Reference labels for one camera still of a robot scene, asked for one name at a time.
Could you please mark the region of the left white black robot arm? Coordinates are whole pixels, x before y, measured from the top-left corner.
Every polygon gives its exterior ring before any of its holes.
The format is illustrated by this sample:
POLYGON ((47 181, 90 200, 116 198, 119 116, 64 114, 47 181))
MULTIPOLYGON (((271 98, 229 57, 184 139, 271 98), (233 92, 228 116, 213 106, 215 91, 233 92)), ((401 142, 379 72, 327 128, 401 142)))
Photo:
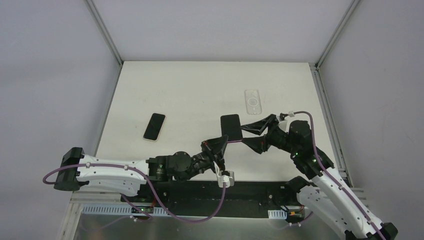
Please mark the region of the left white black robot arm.
POLYGON ((152 198, 154 183, 185 182, 212 171, 220 188, 234 185, 234 173, 226 170, 225 151, 228 137, 221 136, 201 142, 201 151, 189 155, 178 151, 141 160, 104 159, 88 155, 81 147, 71 148, 55 170, 54 189, 75 192, 84 188, 98 188, 135 197, 140 202, 152 198))

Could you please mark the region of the black smartphone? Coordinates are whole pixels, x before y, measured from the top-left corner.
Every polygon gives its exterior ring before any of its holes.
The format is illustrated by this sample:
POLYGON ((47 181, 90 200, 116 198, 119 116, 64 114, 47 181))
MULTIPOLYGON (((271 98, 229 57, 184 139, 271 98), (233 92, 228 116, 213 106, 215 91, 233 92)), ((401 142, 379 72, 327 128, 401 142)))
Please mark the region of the black smartphone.
POLYGON ((241 130, 240 117, 238 114, 222 115, 220 117, 221 135, 228 136, 229 143, 241 142, 243 133, 241 130))

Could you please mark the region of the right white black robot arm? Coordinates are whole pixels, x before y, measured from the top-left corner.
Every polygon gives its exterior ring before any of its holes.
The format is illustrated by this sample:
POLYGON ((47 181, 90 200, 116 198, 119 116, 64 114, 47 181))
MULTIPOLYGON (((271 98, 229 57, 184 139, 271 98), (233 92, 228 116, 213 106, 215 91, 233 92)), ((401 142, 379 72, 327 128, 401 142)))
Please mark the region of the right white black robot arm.
POLYGON ((334 163, 316 146, 314 122, 294 120, 288 131, 280 128, 297 112, 271 114, 240 128, 255 134, 242 142, 258 154, 275 147, 290 154, 303 174, 285 185, 284 200, 301 205, 325 222, 342 240, 393 240, 399 231, 373 214, 343 180, 334 163))

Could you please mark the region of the clear phone case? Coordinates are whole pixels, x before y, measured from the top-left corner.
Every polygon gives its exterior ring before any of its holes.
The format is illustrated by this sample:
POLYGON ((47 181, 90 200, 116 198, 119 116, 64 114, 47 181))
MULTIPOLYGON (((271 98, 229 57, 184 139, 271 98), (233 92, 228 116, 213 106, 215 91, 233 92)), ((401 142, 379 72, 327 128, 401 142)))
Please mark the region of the clear phone case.
POLYGON ((246 112, 248 115, 262 114, 262 105, 260 93, 257 89, 249 89, 244 91, 246 112))

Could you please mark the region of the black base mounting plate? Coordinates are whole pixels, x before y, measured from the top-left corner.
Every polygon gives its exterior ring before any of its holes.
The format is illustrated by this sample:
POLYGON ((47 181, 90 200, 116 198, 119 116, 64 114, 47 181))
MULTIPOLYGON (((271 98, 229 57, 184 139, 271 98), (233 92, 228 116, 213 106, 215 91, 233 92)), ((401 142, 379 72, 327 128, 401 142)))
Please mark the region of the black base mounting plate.
POLYGON ((238 181, 226 189, 225 194, 216 181, 154 182, 157 197, 148 184, 141 185, 135 196, 129 196, 132 203, 159 207, 159 201, 178 216, 208 217, 219 205, 216 214, 227 218, 268 218, 268 210, 283 210, 289 223, 306 218, 306 207, 302 206, 296 194, 286 181, 238 181))

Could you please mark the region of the aluminium frame rail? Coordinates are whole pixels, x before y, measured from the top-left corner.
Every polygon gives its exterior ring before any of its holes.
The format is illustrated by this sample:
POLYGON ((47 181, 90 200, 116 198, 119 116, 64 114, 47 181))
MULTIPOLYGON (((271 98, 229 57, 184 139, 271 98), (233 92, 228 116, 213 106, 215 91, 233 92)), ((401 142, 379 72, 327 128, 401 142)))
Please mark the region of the aluminium frame rail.
POLYGON ((76 191, 70 198, 72 204, 118 204, 122 203, 122 196, 116 192, 104 191, 76 191))

